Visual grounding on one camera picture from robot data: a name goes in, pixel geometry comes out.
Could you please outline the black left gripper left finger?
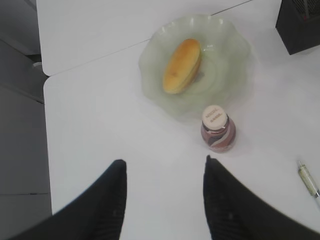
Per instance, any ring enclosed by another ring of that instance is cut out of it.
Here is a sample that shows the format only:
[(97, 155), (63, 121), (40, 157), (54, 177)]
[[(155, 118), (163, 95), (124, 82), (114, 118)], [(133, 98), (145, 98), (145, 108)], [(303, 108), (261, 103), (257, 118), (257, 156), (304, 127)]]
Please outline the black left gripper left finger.
[(115, 160), (66, 207), (15, 240), (118, 240), (127, 202), (127, 164)]

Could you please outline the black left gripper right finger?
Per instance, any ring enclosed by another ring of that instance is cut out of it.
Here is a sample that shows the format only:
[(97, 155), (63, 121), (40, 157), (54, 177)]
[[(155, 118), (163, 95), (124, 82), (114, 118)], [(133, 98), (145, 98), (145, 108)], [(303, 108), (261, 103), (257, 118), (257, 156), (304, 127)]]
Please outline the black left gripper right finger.
[(204, 211), (213, 240), (318, 240), (319, 233), (276, 210), (206, 157)]

